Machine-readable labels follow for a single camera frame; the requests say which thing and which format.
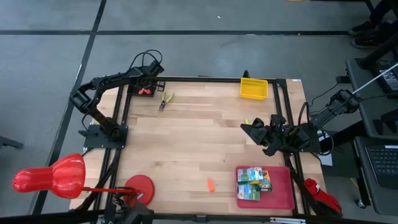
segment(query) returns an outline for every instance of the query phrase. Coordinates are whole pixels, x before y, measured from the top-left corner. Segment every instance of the wooden tabletop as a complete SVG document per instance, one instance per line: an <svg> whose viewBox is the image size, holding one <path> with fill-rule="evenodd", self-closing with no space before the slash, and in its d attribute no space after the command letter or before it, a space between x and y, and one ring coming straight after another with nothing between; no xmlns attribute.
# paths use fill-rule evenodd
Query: wooden tabletop
<svg viewBox="0 0 398 224"><path fill-rule="evenodd" d="M305 101L300 80L287 80L294 121ZM239 127L244 119L251 123L261 118L269 123L276 114L272 85L264 101L239 95L239 83L167 82L167 93L174 99L159 111L161 92L153 98L132 97L127 125L129 133L121 154L116 186L137 174L150 177L155 197L148 206L155 213L212 215L291 215L291 210L242 209L236 205L234 169L238 165L284 166L282 154L268 157ZM122 102L126 99L124 88ZM117 89L108 90L98 109L106 116L113 113ZM279 90L286 117L283 93ZM121 103L118 123L121 122ZM104 149L94 149L85 156L86 184L98 182ZM305 178L316 180L326 190L319 160L301 153ZM210 193L207 179L212 178L215 192ZM302 212L300 193L295 186L298 209ZM81 204L87 192L71 201L70 208ZM106 195L102 196L104 207Z"/></svg>

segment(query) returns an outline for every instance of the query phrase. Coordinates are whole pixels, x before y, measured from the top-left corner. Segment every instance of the lamp shade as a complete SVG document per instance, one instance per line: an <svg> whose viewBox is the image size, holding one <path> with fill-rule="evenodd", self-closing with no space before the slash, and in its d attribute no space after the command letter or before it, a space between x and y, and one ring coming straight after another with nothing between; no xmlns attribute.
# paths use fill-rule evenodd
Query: lamp shade
<svg viewBox="0 0 398 224"><path fill-rule="evenodd" d="M56 196L77 198L83 190L86 167L80 154L70 154L50 167L30 168L19 171L12 181L14 190L33 192L50 190Z"/></svg>

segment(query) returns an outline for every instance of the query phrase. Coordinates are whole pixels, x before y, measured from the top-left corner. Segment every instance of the concrete floor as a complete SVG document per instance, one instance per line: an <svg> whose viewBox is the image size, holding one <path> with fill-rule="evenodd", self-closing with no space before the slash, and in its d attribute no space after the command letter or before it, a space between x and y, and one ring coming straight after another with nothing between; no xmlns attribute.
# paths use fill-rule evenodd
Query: concrete floor
<svg viewBox="0 0 398 224"><path fill-rule="evenodd" d="M0 30L91 30L100 1L28 0L0 2ZM99 30L347 30L366 20L363 2L283 0L108 1ZM345 75L345 60L369 53L352 48L347 36L254 35L101 35L96 36L83 82L127 69L135 54L158 49L163 75L299 78L311 100ZM25 215L34 194L17 194L10 185L20 169L43 166L67 105L87 35L0 35L0 135L25 147L0 150L0 216ZM340 85L339 88L351 88ZM333 94L321 97L312 110ZM340 116L328 126L339 130L359 120ZM81 152L81 114L74 111L61 156ZM346 218L397 223L372 207L358 208L359 192L347 178L325 176L328 192ZM64 212L69 201L49 194L44 213Z"/></svg>

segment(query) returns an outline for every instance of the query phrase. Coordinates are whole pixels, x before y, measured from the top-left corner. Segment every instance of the shoe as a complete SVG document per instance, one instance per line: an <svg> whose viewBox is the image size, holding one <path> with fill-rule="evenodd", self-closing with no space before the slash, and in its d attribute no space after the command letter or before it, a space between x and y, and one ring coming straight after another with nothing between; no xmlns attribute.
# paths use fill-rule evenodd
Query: shoe
<svg viewBox="0 0 398 224"><path fill-rule="evenodd" d="M372 25L369 21L366 21L359 26L351 28L348 31L348 34L356 37L356 36L359 36L367 31L374 30L375 28L376 28L375 25Z"/></svg>
<svg viewBox="0 0 398 224"><path fill-rule="evenodd" d="M380 43L375 37L359 37L353 39L351 44L358 49L369 49L377 47Z"/></svg>

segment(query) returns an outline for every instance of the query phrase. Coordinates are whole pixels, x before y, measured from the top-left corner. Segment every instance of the pliers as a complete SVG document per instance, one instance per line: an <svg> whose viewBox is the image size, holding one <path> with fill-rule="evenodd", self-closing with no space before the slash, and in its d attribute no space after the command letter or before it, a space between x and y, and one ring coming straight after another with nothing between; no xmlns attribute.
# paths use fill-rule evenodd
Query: pliers
<svg viewBox="0 0 398 224"><path fill-rule="evenodd" d="M170 101L172 101L173 97L174 97L174 93L172 93L167 100L164 100L166 97L166 91L163 92L162 94L162 102L159 106L159 111L163 111L163 109L165 108L166 104L169 103Z"/></svg>

